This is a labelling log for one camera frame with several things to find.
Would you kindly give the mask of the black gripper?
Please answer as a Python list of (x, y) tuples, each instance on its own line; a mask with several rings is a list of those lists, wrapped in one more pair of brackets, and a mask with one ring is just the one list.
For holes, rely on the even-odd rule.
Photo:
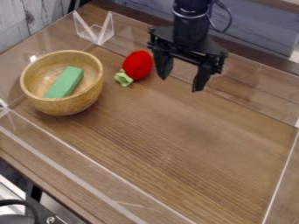
[(207, 17), (174, 17), (170, 26), (150, 28), (148, 48), (154, 53), (155, 69), (164, 80), (172, 69), (174, 59), (199, 66), (192, 81), (192, 92), (202, 91), (211, 74), (220, 74), (228, 51), (210, 36), (210, 20)]

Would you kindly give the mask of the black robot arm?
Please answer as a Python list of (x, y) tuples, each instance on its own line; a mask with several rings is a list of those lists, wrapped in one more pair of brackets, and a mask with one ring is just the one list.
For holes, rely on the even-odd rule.
[(150, 28), (148, 48), (154, 53), (155, 70), (164, 80), (172, 69), (174, 59), (183, 60), (198, 67), (192, 80), (192, 92), (202, 91), (214, 74), (223, 71), (228, 50), (210, 37), (212, 6), (216, 4), (228, 14), (230, 8), (220, 0), (174, 0), (171, 26)]

